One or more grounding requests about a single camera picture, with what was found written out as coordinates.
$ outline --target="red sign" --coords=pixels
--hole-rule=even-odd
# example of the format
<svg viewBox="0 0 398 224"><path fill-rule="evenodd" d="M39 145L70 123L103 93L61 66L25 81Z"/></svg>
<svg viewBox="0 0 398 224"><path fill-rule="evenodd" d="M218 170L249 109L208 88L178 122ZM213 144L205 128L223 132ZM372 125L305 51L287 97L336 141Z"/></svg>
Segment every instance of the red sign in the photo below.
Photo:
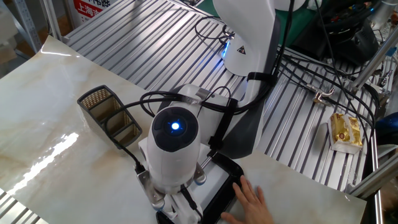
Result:
<svg viewBox="0 0 398 224"><path fill-rule="evenodd" d="M73 0L75 5L75 9L82 15L87 16L89 18L94 17L98 13L102 11L102 9L92 6L87 2L83 2L82 0Z"/></svg>

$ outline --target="finger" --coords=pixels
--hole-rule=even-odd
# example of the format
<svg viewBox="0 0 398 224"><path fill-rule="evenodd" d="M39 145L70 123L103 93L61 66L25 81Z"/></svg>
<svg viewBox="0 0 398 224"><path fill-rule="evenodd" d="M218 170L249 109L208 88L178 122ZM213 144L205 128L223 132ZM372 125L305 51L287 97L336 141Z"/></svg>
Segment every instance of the finger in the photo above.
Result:
<svg viewBox="0 0 398 224"><path fill-rule="evenodd" d="M253 194L249 189L248 182L246 181L246 178L244 178L243 175L241 176L241 183L242 183L242 190L244 196L248 199L250 203L256 202L256 199L253 197Z"/></svg>
<svg viewBox="0 0 398 224"><path fill-rule="evenodd" d="M253 186L251 185L250 181L249 181L249 180L246 180L246 181L248 182L248 186L249 186L250 192L253 194L254 199L255 199L257 202L260 202L260 200L259 200L259 198L257 197L256 192L254 191Z"/></svg>
<svg viewBox="0 0 398 224"><path fill-rule="evenodd" d="M230 224L244 224L243 222L237 221L233 215L223 212L221 218Z"/></svg>
<svg viewBox="0 0 398 224"><path fill-rule="evenodd" d="M249 203L244 194L241 191L241 188L236 184L232 184L233 189L235 190L236 197L238 198L239 202L241 202L243 208Z"/></svg>
<svg viewBox="0 0 398 224"><path fill-rule="evenodd" d="M259 200L260 203L264 206L267 206L266 204L266 200L264 199L264 192L262 191L262 189L260 188L260 186L257 187L257 192L259 192Z"/></svg>

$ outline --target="white marble surface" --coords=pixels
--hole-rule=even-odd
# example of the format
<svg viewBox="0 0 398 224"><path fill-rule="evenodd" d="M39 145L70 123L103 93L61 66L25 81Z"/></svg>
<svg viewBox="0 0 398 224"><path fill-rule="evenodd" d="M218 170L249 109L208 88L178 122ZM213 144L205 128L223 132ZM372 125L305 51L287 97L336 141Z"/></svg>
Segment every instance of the white marble surface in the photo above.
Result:
<svg viewBox="0 0 398 224"><path fill-rule="evenodd" d="M155 223L132 160L108 149L76 103L104 84L124 103L145 92L51 37L35 57L0 79L0 188L51 224ZM130 112L142 139L151 117L140 107ZM360 223L366 204L360 199L260 152L237 162L264 189L278 224ZM217 178L210 173L208 181ZM242 215L238 203L231 211Z"/></svg>

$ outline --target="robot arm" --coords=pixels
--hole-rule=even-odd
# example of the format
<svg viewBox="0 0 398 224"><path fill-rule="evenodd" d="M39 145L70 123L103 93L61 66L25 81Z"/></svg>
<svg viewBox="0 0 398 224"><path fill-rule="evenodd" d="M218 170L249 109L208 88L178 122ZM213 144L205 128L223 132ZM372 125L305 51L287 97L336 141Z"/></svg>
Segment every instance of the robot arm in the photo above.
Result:
<svg viewBox="0 0 398 224"><path fill-rule="evenodd" d="M139 174L148 198L155 209L162 209L162 197L166 195L175 212L164 213L181 224L194 224L202 219L202 210L188 188L193 181L202 184L206 179L197 164L200 144L210 145L231 159L251 154L262 134L266 96L275 84L275 75L271 73L280 24L275 16L274 1L213 2L222 20L235 31L234 39L227 44L224 64L233 74L249 74L243 100L217 95L194 85L178 87L174 93L189 100L162 103L148 138L139 143L149 168L146 179L151 180L148 184ZM224 110L207 108L203 106L205 103Z"/></svg>

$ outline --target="yellow package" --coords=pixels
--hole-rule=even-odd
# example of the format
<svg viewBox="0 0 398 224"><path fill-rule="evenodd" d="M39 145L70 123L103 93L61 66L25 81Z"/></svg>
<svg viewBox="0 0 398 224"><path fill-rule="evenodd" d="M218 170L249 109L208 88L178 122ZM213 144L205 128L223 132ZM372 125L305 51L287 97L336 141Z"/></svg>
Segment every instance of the yellow package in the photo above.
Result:
<svg viewBox="0 0 398 224"><path fill-rule="evenodd" d="M331 148L355 154L362 148L361 129L356 118L334 113L328 120Z"/></svg>

